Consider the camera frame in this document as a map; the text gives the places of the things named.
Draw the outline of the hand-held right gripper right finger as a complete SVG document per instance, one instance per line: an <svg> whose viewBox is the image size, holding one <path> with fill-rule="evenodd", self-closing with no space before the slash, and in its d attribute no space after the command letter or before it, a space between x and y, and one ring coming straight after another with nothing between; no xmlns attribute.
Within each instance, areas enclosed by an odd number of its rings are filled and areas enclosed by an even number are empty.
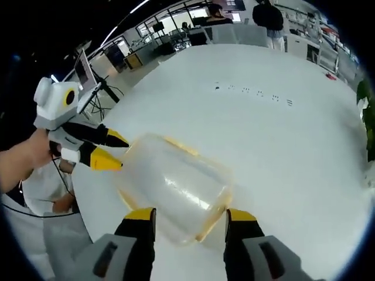
<svg viewBox="0 0 375 281"><path fill-rule="evenodd" d="M235 208L226 210L224 263L228 280L312 280L297 254Z"/></svg>

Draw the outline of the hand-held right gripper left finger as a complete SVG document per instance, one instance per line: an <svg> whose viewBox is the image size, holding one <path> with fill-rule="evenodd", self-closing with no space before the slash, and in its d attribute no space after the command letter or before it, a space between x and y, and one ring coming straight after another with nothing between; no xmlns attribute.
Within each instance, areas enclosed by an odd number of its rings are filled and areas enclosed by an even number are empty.
<svg viewBox="0 0 375 281"><path fill-rule="evenodd" d="M127 214L113 234L105 234L78 256L75 280L150 280L155 260L156 208Z"/></svg>

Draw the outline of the person's left hand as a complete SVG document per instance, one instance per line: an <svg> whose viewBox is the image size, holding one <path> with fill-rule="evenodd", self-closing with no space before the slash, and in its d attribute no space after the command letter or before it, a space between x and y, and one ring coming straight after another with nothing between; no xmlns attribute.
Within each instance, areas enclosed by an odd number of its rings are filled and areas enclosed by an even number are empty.
<svg viewBox="0 0 375 281"><path fill-rule="evenodd" d="M43 167L59 157L60 150L60 145L57 145L56 152L52 151L48 131L45 129L35 130L26 140L26 152L33 169Z"/></svg>

